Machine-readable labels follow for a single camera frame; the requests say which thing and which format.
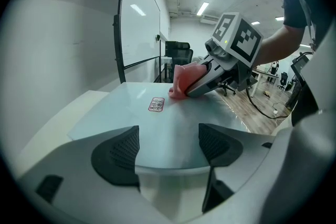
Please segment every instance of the red label sticker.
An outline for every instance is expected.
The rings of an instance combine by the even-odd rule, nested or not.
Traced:
[[[154,97],[148,108],[149,111],[161,112],[163,110],[164,98]]]

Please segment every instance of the wooden floor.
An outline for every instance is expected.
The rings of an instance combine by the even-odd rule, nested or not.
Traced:
[[[283,92],[272,84],[263,83],[266,78],[262,78],[256,90],[252,101],[257,105],[265,114],[274,117],[274,108],[278,110],[277,116],[289,115],[290,111],[284,106],[290,97],[290,93]],[[271,134],[279,125],[282,119],[271,120],[262,115],[248,100],[246,91],[237,92],[235,95],[231,91],[227,91],[227,96],[224,96],[223,89],[216,90],[223,100],[231,107],[237,116],[245,123],[252,133],[257,134]],[[269,91],[271,97],[263,94],[264,91]]]

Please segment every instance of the black office chair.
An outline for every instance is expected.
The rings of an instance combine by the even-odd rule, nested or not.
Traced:
[[[191,59],[193,58],[194,51],[191,49],[175,49],[172,54],[172,66],[170,70],[170,81],[173,82],[174,79],[174,69],[175,65],[183,66],[188,63],[191,63]]]
[[[227,90],[233,92],[233,94],[235,95],[236,94],[236,91],[229,88],[228,85],[226,84],[226,82],[222,83],[219,88],[222,88],[224,90],[224,96],[227,96]]]
[[[166,41],[165,56],[172,57],[175,50],[189,50],[190,44],[187,42]]]
[[[280,80],[280,84],[278,85],[278,88],[281,89],[285,89],[285,85],[287,83],[287,79],[288,79],[288,75],[286,72],[281,73],[281,80]]]

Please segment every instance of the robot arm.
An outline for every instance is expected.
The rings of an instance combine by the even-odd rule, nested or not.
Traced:
[[[188,87],[185,94],[197,97],[226,82],[242,91],[256,80],[251,76],[263,35],[239,13],[224,13],[211,39],[205,43],[208,55],[198,64],[206,65],[207,73]]]

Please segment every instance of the whiteboard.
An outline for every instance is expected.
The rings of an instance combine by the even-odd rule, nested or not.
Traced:
[[[160,10],[155,0],[121,0],[120,41],[123,65],[160,56]]]

